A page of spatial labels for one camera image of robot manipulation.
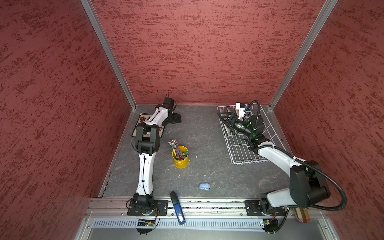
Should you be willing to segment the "square floral plate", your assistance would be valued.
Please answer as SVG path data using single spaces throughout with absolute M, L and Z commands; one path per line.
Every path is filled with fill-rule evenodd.
M 136 126 L 137 127 L 139 124 L 141 123 L 144 123 L 146 121 L 148 121 L 150 118 L 151 118 L 152 115 L 150 114 L 144 114 L 144 113 L 140 113 L 140 116 L 138 118 L 138 121 L 136 123 Z M 164 133 L 164 130 L 165 130 L 165 126 L 161 125 L 159 126 L 159 135 L 160 135 L 160 138 L 163 136 L 163 133 Z

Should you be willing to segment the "square plate white back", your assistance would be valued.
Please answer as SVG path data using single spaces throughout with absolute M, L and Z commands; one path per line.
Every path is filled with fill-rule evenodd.
M 152 117 L 151 114 L 140 113 L 136 126 L 141 123 L 147 122 Z

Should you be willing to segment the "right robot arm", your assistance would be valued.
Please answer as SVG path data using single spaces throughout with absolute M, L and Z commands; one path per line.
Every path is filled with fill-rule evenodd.
M 260 211 L 270 215 L 279 207 L 313 206 L 331 196 L 327 179 L 316 170 L 321 170 L 315 161 L 303 165 L 302 159 L 291 156 L 287 151 L 274 145 L 264 136 L 264 122 L 261 116 L 252 116 L 249 122 L 239 119 L 236 113 L 218 112 L 220 121 L 230 130 L 244 135 L 250 152 L 266 158 L 289 176 L 289 187 L 262 195 Z

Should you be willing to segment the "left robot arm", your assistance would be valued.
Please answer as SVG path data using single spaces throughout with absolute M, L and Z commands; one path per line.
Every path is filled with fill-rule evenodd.
M 174 112 L 176 106 L 174 99 L 166 97 L 163 103 L 155 107 L 155 112 L 148 120 L 136 126 L 134 150 L 139 154 L 140 169 L 132 208 L 145 216 L 156 210 L 153 196 L 153 169 L 154 160 L 160 148 L 160 127 L 163 124 L 181 122 L 181 115 Z

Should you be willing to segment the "coloured pencils bundle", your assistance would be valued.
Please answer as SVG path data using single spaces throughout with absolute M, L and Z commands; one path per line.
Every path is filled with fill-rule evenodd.
M 173 152 L 178 161 L 184 160 L 187 157 L 189 152 L 182 152 L 177 140 L 171 140 L 169 144 L 173 148 Z

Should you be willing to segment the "yellow pencil cup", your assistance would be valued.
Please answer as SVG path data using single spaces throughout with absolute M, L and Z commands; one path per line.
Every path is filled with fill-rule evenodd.
M 179 150 L 181 152 L 180 156 L 177 155 L 176 150 L 172 152 L 174 164 L 178 169 L 185 169 L 190 163 L 189 150 L 184 146 L 179 146 Z

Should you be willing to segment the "light blue eraser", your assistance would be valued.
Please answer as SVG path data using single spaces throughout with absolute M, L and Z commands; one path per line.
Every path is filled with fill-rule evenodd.
M 209 183 L 201 183 L 199 188 L 204 191 L 209 191 L 211 189 L 211 185 Z

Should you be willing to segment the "blue black stapler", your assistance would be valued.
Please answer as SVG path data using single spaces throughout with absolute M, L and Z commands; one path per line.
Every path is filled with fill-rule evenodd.
M 182 207 L 180 205 L 180 201 L 179 201 L 177 193 L 172 191 L 170 193 L 170 197 L 171 197 L 171 201 L 172 201 L 172 204 L 174 206 L 174 210 L 175 210 L 175 213 L 176 213 L 176 216 L 177 216 L 179 224 L 180 225 L 185 224 L 186 223 L 186 219 L 184 217 L 183 209 L 182 209 Z

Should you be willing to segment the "plaid tape roll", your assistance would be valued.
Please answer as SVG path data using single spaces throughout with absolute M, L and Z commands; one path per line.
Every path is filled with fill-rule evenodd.
M 294 215 L 300 223 L 309 223 L 311 221 L 310 214 L 307 209 L 294 208 Z

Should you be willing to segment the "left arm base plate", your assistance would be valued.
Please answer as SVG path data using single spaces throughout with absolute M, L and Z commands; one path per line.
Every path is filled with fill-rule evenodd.
M 130 201 L 127 209 L 128 216 L 166 216 L 168 212 L 168 200 L 154 200 L 148 206 L 141 206 L 134 200 Z

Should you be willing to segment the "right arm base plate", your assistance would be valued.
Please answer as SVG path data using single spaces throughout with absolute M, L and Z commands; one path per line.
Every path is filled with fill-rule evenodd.
M 264 203 L 260 203 L 260 200 L 245 200 L 245 210 L 248 217 L 282 217 L 286 214 L 285 207 L 271 208 L 265 206 Z

